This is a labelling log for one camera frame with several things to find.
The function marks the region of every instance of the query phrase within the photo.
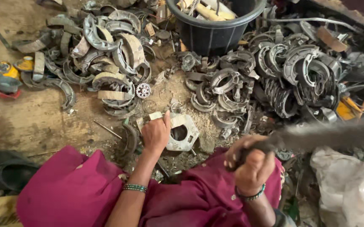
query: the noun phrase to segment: gear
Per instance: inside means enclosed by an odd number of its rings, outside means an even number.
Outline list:
[[[151,93],[150,85],[147,83],[141,83],[136,88],[136,95],[141,99],[147,98]]]

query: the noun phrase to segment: red cloth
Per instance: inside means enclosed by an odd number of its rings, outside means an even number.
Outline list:
[[[224,170],[224,148],[183,173],[178,185],[151,180],[139,226],[250,226],[234,195],[234,177]],[[281,163],[266,182],[271,205],[279,204]],[[17,213],[25,227],[103,226],[123,186],[123,171],[101,151],[91,157],[66,146],[51,157],[19,195]]]

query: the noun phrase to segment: plastic sack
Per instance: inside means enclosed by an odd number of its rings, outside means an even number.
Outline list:
[[[311,157],[321,192],[320,215],[327,227],[364,227],[364,162],[331,148]]]

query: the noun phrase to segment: bangle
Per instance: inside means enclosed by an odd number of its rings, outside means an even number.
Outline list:
[[[243,196],[243,195],[240,195],[238,193],[237,187],[235,186],[235,194],[237,194],[237,196],[240,197],[240,199],[244,200],[245,202],[248,202],[248,201],[255,200],[255,199],[259,198],[263,194],[263,192],[265,191],[265,187],[266,187],[266,183],[264,183],[262,185],[262,188],[260,189],[260,191],[254,196]]]
[[[123,186],[123,190],[133,190],[145,193],[147,191],[147,187],[142,185],[125,184]]]

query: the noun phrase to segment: sleeve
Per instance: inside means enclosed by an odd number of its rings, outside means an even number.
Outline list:
[[[283,214],[278,209],[275,210],[276,223],[273,227],[297,227],[293,219],[290,216]]]

